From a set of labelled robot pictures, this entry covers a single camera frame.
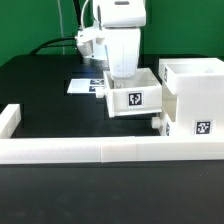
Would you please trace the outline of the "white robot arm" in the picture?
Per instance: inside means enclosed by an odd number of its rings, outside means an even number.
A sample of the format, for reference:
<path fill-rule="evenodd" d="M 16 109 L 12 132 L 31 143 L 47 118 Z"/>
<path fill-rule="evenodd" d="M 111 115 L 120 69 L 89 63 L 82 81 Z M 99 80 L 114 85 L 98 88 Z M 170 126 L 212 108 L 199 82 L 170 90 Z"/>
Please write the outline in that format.
<path fill-rule="evenodd" d="M 145 0 L 86 0 L 77 48 L 85 60 L 105 63 L 114 80 L 131 78 L 145 24 Z"/>

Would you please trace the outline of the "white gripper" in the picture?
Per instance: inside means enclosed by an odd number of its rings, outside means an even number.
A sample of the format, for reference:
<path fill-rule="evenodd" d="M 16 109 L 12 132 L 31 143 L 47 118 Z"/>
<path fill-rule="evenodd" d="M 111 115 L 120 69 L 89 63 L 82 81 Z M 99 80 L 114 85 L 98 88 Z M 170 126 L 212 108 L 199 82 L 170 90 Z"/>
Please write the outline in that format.
<path fill-rule="evenodd" d="M 135 75 L 140 47 L 139 28 L 106 29 L 105 41 L 109 70 L 113 80 Z"/>

